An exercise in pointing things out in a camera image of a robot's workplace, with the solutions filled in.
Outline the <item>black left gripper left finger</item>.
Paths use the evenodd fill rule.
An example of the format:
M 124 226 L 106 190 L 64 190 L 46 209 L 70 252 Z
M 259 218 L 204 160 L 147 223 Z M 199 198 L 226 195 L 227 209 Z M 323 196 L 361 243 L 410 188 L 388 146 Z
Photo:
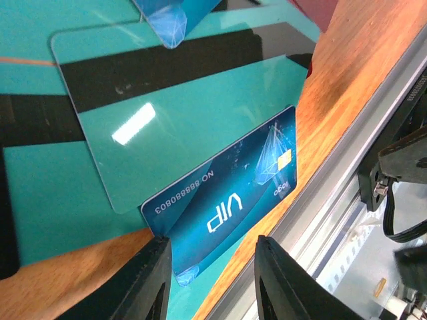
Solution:
M 165 319 L 171 242 L 154 237 L 116 274 L 59 319 Z

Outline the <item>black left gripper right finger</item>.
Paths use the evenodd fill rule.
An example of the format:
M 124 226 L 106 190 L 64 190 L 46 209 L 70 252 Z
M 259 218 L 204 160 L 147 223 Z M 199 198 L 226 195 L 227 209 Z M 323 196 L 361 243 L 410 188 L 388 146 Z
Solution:
M 254 275 L 260 319 L 361 319 L 319 285 L 272 237 L 258 237 Z

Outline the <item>blue VIP chip card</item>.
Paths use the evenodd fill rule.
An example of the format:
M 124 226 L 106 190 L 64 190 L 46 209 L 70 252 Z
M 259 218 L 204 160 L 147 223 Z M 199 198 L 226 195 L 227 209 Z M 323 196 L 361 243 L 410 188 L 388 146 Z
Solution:
M 296 108 L 256 130 L 145 201 L 155 236 L 171 241 L 172 273 L 186 287 L 297 185 Z

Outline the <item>black magnetic stripe card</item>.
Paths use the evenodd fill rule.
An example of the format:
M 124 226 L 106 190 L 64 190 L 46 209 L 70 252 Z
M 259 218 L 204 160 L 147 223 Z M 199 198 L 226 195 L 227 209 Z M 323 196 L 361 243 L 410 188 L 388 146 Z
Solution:
M 9 194 L 9 185 L 5 166 L 3 148 L 1 148 L 1 200 L 0 200 L 0 228 L 1 228 L 1 280 L 16 274 L 20 268 L 17 236 Z

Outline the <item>teal magnetic stripe card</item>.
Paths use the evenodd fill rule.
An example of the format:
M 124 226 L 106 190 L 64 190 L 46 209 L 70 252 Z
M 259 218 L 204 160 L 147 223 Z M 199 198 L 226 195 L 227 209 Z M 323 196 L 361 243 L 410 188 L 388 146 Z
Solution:
M 287 2 L 209 13 L 173 49 L 146 22 L 56 34 L 113 210 L 136 208 L 297 103 L 319 36 Z

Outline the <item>blue numbered card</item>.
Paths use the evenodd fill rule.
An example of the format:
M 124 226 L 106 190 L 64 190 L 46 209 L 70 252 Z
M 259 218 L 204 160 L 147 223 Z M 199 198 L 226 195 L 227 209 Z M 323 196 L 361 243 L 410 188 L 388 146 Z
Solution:
M 189 32 L 220 3 L 219 0 L 135 0 L 133 2 L 167 49 L 175 49 Z

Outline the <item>aluminium front rail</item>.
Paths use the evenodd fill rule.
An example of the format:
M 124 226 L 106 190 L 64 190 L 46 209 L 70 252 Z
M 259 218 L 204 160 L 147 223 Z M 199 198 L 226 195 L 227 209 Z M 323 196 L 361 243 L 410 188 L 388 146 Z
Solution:
M 380 317 L 398 276 L 394 244 L 380 230 L 382 210 L 367 210 L 357 170 L 425 67 L 421 29 L 381 83 L 374 84 L 376 66 L 360 72 L 334 107 L 332 125 L 343 124 L 343 135 L 271 233 L 308 275 L 365 319 Z

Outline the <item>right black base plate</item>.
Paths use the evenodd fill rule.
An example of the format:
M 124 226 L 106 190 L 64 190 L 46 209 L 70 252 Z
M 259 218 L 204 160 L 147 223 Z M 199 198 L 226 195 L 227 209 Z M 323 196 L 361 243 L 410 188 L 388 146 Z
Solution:
M 374 194 L 377 182 L 384 180 L 384 175 L 380 171 L 378 153 L 425 124 L 426 93 L 422 93 L 411 101 L 405 99 L 383 128 L 358 166 L 361 201 L 366 204 L 367 210 L 377 210 L 384 199 L 384 196 Z

